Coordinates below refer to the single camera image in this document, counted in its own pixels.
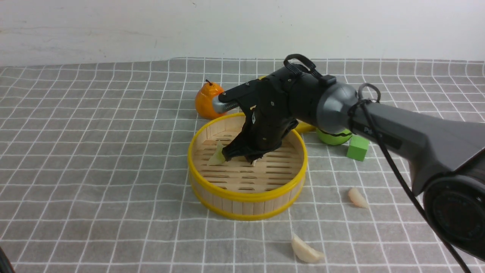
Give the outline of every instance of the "gray checkered tablecloth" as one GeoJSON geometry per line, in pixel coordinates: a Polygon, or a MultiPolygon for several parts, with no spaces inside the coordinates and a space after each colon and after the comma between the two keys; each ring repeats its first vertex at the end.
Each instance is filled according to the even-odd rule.
{"type": "MultiPolygon", "coordinates": [[[[483,62],[315,60],[382,103],[484,122],[483,62]]],[[[0,68],[0,246],[18,273],[458,273],[376,145],[364,162],[304,134],[307,182],[284,213],[257,222],[206,210],[187,150],[207,121],[205,79],[231,88],[282,60],[178,58],[0,68]],[[371,204],[355,208],[358,187],[371,204]],[[326,254],[307,265],[291,231],[326,254]]],[[[405,161],[395,157],[408,176],[405,161]]],[[[464,255],[475,273],[485,263],[464,255]]]]}

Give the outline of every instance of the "yellow steamer rim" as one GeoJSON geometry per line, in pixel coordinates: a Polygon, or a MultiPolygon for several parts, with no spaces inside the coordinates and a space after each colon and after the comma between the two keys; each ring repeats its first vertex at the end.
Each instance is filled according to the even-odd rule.
{"type": "Polygon", "coordinates": [[[189,180],[197,199],[226,218],[255,221],[271,218],[289,208],[306,179],[308,156],[296,130],[283,146],[251,166],[243,157],[220,166],[207,166],[217,141],[227,145],[241,131],[244,113],[211,120],[193,137],[187,154],[189,180]]]}

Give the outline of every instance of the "green cube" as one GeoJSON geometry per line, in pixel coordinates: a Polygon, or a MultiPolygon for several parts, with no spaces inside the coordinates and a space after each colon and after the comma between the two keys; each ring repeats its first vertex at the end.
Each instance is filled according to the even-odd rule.
{"type": "Polygon", "coordinates": [[[347,157],[358,161],[364,161],[367,149],[369,148],[369,140],[353,135],[350,139],[349,149],[347,150],[347,157]]]}

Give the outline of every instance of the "black object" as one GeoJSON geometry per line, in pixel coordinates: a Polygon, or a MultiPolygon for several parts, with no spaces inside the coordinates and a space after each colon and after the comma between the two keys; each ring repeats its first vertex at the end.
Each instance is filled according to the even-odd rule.
{"type": "Polygon", "coordinates": [[[295,119],[329,134],[349,129],[379,145],[411,202],[465,272],[470,271],[451,244],[485,261],[485,124],[383,105],[375,86],[365,83],[355,90],[331,75],[322,76],[299,54],[283,63],[262,80],[249,82],[250,90],[241,92],[240,85],[226,91],[233,100],[214,98],[216,112],[238,105],[246,114],[241,133],[223,149],[227,160],[234,155],[254,160],[279,148],[295,119]],[[293,58],[303,65],[290,63],[293,58]],[[377,93],[376,100],[362,97],[366,87],[377,93]],[[412,190],[388,150],[408,160],[412,190]],[[416,199],[421,193],[424,209],[416,199]]]}
{"type": "Polygon", "coordinates": [[[0,248],[0,273],[15,273],[14,267],[10,263],[5,252],[0,248]]]}

